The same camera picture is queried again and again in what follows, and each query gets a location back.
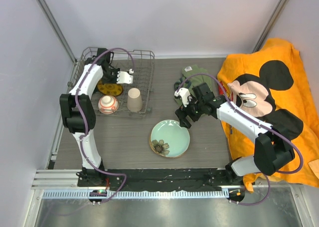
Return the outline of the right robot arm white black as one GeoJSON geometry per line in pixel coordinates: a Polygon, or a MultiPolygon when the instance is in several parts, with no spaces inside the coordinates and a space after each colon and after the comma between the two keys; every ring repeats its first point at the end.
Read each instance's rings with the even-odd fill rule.
{"type": "Polygon", "coordinates": [[[253,144],[251,156],[239,157],[225,166],[225,179],[235,185],[247,174],[262,173],[270,176],[295,158],[294,149],[284,126],[262,122],[235,107],[224,95],[215,96],[206,83],[193,89],[178,88],[174,97],[182,101],[175,111],[181,127],[189,129],[191,123],[205,114],[226,122],[244,134],[253,144]]]}

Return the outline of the green flower plate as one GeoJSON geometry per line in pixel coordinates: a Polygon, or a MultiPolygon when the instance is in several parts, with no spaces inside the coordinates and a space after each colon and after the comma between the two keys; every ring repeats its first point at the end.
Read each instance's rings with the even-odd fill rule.
{"type": "Polygon", "coordinates": [[[180,127],[175,120],[163,120],[158,122],[151,130],[149,144],[162,140],[169,145],[188,145],[190,144],[189,131],[180,127]]]}

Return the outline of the beige tumbler cup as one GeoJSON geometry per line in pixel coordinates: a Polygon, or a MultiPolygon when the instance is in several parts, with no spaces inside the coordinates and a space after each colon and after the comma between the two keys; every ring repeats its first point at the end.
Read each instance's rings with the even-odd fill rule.
{"type": "Polygon", "coordinates": [[[128,91],[127,108],[131,112],[139,112],[143,107],[141,92],[137,88],[131,88],[128,91]]]}

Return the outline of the cream bird plate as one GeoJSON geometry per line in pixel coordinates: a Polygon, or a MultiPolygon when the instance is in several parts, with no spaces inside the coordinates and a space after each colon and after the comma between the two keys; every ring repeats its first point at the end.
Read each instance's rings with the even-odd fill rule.
{"type": "Polygon", "coordinates": [[[171,146],[168,143],[160,140],[158,142],[151,142],[150,148],[155,154],[159,156],[174,159],[182,156],[188,150],[188,145],[171,146]]]}

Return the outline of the yellow patterned small plate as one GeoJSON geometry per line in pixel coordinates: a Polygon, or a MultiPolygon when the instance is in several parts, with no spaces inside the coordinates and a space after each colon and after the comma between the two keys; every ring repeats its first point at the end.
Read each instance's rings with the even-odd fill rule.
{"type": "Polygon", "coordinates": [[[100,80],[97,84],[97,89],[103,95],[120,96],[124,89],[120,84],[103,84],[100,80]]]}

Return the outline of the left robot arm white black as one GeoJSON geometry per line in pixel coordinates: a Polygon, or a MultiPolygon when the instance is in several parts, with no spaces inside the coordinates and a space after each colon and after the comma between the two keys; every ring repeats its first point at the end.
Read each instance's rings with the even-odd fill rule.
{"type": "Polygon", "coordinates": [[[91,182],[94,186],[102,186],[108,175],[94,138],[96,114],[91,98],[98,81],[107,77],[107,74],[111,74],[113,83],[118,80],[118,70],[108,71],[115,50],[121,49],[101,48],[98,54],[84,65],[75,86],[59,97],[63,126],[76,140],[82,158],[82,168],[77,173],[82,185],[84,182],[91,182]]]}

